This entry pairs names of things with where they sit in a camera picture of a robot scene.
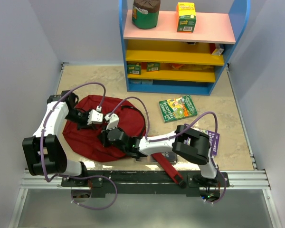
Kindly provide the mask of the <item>red backpack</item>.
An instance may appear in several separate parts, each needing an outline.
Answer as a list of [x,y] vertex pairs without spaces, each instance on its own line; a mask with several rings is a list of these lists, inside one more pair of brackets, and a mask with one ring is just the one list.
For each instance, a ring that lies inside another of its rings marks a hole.
[[[143,136],[146,133],[146,120],[142,112],[129,101],[123,102],[115,111],[119,117],[118,126],[130,136]],[[97,162],[113,162],[126,157],[116,147],[104,146],[101,131],[106,124],[95,125],[91,129],[80,129],[76,123],[68,120],[63,129],[63,136],[71,149],[88,159]],[[162,153],[152,155],[169,177],[181,188],[187,187],[183,176],[169,163]]]

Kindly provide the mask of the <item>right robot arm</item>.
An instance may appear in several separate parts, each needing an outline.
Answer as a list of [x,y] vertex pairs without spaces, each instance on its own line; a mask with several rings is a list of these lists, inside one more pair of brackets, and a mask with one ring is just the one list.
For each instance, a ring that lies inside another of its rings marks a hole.
[[156,153],[174,152],[199,166],[202,181],[212,187],[219,181],[217,167],[211,160],[210,138],[207,134],[185,125],[165,135],[144,138],[128,136],[121,128],[102,130],[98,136],[104,147],[114,146],[126,155],[139,159]]

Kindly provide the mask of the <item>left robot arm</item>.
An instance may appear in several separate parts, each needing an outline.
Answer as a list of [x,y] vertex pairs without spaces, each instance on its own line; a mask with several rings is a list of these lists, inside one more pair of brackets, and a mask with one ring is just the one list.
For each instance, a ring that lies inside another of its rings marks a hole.
[[47,123],[41,123],[33,136],[24,138],[22,142],[29,173],[33,176],[43,175],[40,147],[47,150],[44,155],[44,164],[47,174],[62,174],[72,176],[72,181],[77,186],[85,186],[89,181],[89,175],[85,172],[83,162],[67,159],[65,151],[58,139],[63,128],[64,120],[75,124],[77,130],[91,128],[88,125],[88,111],[76,108],[79,98],[74,93],[68,95],[62,102],[58,100],[62,95],[52,95],[47,100],[47,111],[44,116],[53,110]]

